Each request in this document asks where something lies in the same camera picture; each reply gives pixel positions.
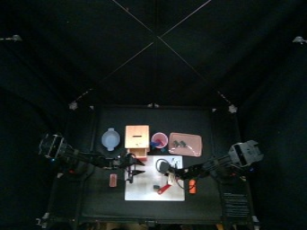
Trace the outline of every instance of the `cable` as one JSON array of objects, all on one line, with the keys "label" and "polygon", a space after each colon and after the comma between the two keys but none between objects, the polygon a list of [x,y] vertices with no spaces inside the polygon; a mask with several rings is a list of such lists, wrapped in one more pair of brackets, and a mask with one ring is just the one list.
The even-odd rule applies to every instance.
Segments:
[{"label": "cable", "polygon": [[180,183],[177,182],[179,180],[176,180],[177,186],[179,186],[184,191],[189,191],[191,189],[195,188],[196,183],[197,183],[197,179],[199,179],[199,176],[195,178],[195,184],[193,184],[193,186],[189,187],[189,185],[188,185],[188,188],[187,188],[187,189],[180,185]]}]

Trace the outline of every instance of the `black enclosure wall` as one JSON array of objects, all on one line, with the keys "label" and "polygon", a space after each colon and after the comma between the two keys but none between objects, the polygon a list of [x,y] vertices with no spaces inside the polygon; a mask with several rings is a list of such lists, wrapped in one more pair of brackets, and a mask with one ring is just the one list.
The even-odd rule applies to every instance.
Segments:
[{"label": "black enclosure wall", "polygon": [[[13,1],[0,5],[0,228],[34,229],[53,168],[45,132],[68,104],[235,105],[265,158],[252,178],[263,229],[305,227],[305,1]],[[18,35],[22,41],[10,40]]]}]

